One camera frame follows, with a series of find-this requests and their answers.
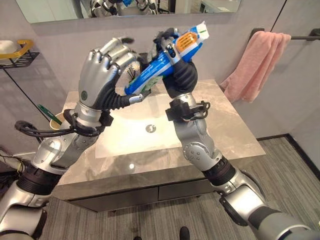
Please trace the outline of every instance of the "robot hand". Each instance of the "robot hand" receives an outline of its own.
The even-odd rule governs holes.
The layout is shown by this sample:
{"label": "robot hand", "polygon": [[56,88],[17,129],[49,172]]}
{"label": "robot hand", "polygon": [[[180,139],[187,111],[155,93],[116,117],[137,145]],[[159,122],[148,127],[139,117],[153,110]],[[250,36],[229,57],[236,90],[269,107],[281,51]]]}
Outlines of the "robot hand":
{"label": "robot hand", "polygon": [[136,7],[143,13],[143,15],[158,14],[155,0],[135,0]]}
{"label": "robot hand", "polygon": [[142,58],[127,44],[132,38],[113,38],[101,48],[92,50],[84,62],[79,81],[79,102],[94,110],[114,110],[141,102],[148,94],[120,96],[116,83],[124,69]]}
{"label": "robot hand", "polygon": [[118,14],[116,3],[122,0],[91,0],[88,15],[92,18],[110,17]]}
{"label": "robot hand", "polygon": [[191,93],[198,81],[198,73],[194,63],[185,62],[177,51],[173,39],[180,36],[176,28],[169,28],[160,31],[155,39],[147,60],[151,62],[155,59],[159,51],[164,51],[173,65],[173,74],[165,77],[163,83],[171,98],[181,94]]}

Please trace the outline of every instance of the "bathroom floor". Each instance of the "bathroom floor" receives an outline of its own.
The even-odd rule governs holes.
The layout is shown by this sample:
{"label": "bathroom floor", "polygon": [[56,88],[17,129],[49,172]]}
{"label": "bathroom floor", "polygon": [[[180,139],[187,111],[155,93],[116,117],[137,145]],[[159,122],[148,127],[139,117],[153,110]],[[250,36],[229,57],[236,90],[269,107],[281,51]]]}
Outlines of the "bathroom floor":
{"label": "bathroom floor", "polygon": [[[258,178],[269,206],[320,231],[320,181],[285,137],[259,143],[266,155],[245,169]],[[192,240],[256,239],[249,227],[232,222],[216,193],[101,213],[53,198],[40,239],[177,240],[182,226],[189,228]]]}

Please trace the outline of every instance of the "toothpaste tube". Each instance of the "toothpaste tube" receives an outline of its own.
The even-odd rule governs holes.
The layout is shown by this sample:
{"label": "toothpaste tube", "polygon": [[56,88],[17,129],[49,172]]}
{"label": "toothpaste tube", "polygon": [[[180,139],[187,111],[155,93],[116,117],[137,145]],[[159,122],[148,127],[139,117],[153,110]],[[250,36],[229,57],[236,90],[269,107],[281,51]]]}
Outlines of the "toothpaste tube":
{"label": "toothpaste tube", "polygon": [[[173,40],[177,51],[185,62],[190,62],[193,55],[201,48],[203,41],[209,37],[207,26],[205,22],[194,26],[187,32],[182,34],[177,39]],[[140,94],[143,91],[149,90],[154,84],[157,83],[160,76],[168,76],[174,72],[174,68],[167,57],[167,55],[161,51],[157,59],[153,60],[149,66],[134,80],[132,80],[128,86],[124,88],[127,95]]]}

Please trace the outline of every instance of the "yellow soap holder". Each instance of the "yellow soap holder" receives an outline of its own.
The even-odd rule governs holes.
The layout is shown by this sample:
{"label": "yellow soap holder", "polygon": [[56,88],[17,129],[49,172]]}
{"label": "yellow soap holder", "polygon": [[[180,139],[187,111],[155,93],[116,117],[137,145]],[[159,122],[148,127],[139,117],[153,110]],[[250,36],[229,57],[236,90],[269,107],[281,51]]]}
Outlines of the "yellow soap holder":
{"label": "yellow soap holder", "polygon": [[21,46],[19,51],[13,53],[0,54],[1,60],[10,60],[9,64],[1,64],[0,69],[25,68],[29,66],[38,56],[39,52],[31,52],[34,41],[30,39],[19,39],[17,43]]}

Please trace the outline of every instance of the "black shoe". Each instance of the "black shoe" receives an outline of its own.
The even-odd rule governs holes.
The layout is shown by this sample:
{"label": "black shoe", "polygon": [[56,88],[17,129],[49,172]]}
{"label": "black shoe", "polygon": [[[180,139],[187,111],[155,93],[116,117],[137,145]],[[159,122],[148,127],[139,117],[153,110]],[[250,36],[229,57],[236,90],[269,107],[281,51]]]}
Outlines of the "black shoe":
{"label": "black shoe", "polygon": [[180,240],[190,240],[190,232],[186,226],[180,228]]}

